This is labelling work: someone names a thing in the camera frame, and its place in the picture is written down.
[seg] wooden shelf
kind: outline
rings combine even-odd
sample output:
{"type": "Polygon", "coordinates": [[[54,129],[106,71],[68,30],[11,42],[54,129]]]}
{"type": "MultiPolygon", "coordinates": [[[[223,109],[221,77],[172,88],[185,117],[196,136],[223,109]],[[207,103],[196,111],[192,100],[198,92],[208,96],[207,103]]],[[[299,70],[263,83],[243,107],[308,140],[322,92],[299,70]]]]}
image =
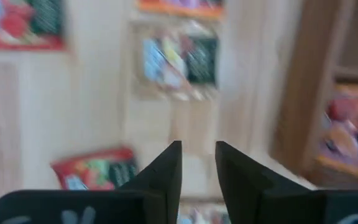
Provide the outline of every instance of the wooden shelf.
{"type": "Polygon", "coordinates": [[[203,19],[220,20],[223,15],[223,7],[188,9],[185,7],[172,6],[171,4],[138,2],[137,7],[142,11],[159,12],[186,17],[199,17],[203,19]]]}
{"type": "Polygon", "coordinates": [[[357,82],[358,83],[358,68],[335,67],[335,79],[339,82],[357,82]]]}
{"type": "Polygon", "coordinates": [[[337,159],[330,158],[324,154],[319,155],[316,158],[316,161],[324,166],[331,169],[334,169],[338,172],[349,174],[358,179],[358,165],[357,164],[348,164],[346,162],[339,161],[337,159]]]}

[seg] wooden wall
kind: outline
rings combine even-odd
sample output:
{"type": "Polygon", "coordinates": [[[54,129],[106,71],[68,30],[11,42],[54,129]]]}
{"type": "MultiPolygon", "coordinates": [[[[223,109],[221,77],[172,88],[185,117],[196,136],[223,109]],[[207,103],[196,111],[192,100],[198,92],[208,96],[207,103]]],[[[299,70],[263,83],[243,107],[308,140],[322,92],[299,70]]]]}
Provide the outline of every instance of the wooden wall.
{"type": "Polygon", "coordinates": [[[138,15],[132,3],[68,0],[68,53],[0,52],[0,63],[12,65],[19,79],[21,187],[57,188],[49,162],[122,142],[135,147],[144,167],[175,138],[185,146],[183,196],[220,195],[216,139],[303,182],[267,155],[301,1],[227,1],[221,95],[204,103],[131,95],[126,37],[138,15]]]}

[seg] wooden cabinet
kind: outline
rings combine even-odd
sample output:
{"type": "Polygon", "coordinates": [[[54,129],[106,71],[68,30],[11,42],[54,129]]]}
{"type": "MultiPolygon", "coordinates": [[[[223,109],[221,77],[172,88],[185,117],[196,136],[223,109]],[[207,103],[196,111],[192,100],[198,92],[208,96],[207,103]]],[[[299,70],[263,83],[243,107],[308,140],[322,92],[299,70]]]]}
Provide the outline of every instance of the wooden cabinet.
{"type": "Polygon", "coordinates": [[[358,83],[358,0],[305,0],[271,155],[316,185],[358,189],[358,163],[321,151],[337,83],[358,83]]]}

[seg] colorful package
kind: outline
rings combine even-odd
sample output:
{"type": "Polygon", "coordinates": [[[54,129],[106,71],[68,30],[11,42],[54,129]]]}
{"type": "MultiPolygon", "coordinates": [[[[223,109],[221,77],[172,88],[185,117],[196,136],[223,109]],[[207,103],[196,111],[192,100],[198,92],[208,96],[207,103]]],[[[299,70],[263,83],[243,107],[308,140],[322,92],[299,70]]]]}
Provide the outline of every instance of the colorful package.
{"type": "Polygon", "coordinates": [[[66,190],[114,190],[137,173],[131,149],[113,148],[51,164],[66,190]]]}
{"type": "Polygon", "coordinates": [[[61,50],[63,0],[0,0],[0,50],[61,50]]]}
{"type": "Polygon", "coordinates": [[[179,224],[230,224],[225,204],[220,203],[183,203],[179,204],[179,224]]]}
{"type": "Polygon", "coordinates": [[[358,161],[358,85],[338,85],[326,114],[331,121],[324,136],[327,148],[358,161]]]}
{"type": "Polygon", "coordinates": [[[219,19],[223,0],[138,0],[140,10],[219,19]]]}
{"type": "Polygon", "coordinates": [[[214,97],[219,40],[213,28],[183,21],[143,29],[140,80],[179,100],[214,97]]]}

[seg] red package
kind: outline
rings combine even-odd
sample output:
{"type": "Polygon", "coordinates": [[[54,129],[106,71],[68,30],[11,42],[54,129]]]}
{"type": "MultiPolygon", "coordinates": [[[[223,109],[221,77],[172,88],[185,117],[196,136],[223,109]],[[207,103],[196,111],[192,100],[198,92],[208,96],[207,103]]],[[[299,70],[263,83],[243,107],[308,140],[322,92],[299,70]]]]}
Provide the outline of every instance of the red package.
{"type": "Polygon", "coordinates": [[[358,116],[358,98],[342,96],[332,100],[328,107],[328,116],[337,121],[358,116]]]}
{"type": "Polygon", "coordinates": [[[51,164],[65,190],[114,190],[138,173],[128,147],[92,152],[51,164]]]}

